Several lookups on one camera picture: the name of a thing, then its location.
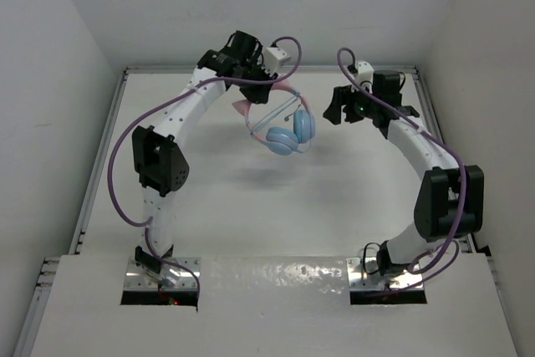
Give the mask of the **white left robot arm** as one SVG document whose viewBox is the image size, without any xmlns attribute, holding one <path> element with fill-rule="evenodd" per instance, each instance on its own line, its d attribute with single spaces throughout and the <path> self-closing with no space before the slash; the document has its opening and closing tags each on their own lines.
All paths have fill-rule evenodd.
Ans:
<svg viewBox="0 0 535 357">
<path fill-rule="evenodd" d="M 153 274 L 160 274 L 162 269 L 156 256 L 172 256 L 172 204 L 190 172 L 182 150 L 187 136 L 211 104 L 230 88 L 231 78 L 264 81 L 277 77 L 265 73 L 261 61 L 260 41 L 236 31 L 222 49 L 210 49 L 201 57 L 179 101 L 164 107 L 151 125 L 139 125 L 132 133 L 135 172 L 144 201 L 143 218 L 150 221 L 149 234 L 135 249 L 135 260 Z"/>
</svg>

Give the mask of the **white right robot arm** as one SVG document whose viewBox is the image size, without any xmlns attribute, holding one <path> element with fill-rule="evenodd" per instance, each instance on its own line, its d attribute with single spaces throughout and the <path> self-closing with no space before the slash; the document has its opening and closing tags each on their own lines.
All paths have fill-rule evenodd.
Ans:
<svg viewBox="0 0 535 357">
<path fill-rule="evenodd" d="M 401 72 L 375 71 L 360 63 L 350 65 L 348 73 L 352 80 L 334 88 L 323 117 L 333 125 L 371 120 L 421 180 L 413 221 L 401 234 L 380 244 L 375 272 L 422 274 L 434 265 L 418 268 L 421 258 L 432 252 L 441 257 L 456 239 L 482 229 L 483 170 L 465 165 L 424 127 L 414 107 L 403 105 Z"/>
</svg>

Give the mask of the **pink blue cat-ear headphones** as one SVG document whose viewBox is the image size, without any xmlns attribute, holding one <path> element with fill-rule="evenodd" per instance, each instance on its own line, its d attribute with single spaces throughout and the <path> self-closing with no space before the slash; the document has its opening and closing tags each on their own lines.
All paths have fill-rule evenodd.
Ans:
<svg viewBox="0 0 535 357">
<path fill-rule="evenodd" d="M 249 135 L 259 144 L 279 156 L 303 154 L 304 146 L 311 146 L 316 135 L 316 123 L 308 100 L 290 83 L 283 81 L 273 89 L 289 94 L 289 98 L 274 110 L 269 111 L 256 123 L 251 122 L 252 103 L 242 99 L 232 103 L 234 110 L 242 116 Z M 291 127 L 270 126 L 283 112 L 294 110 L 283 119 L 291 122 Z"/>
</svg>

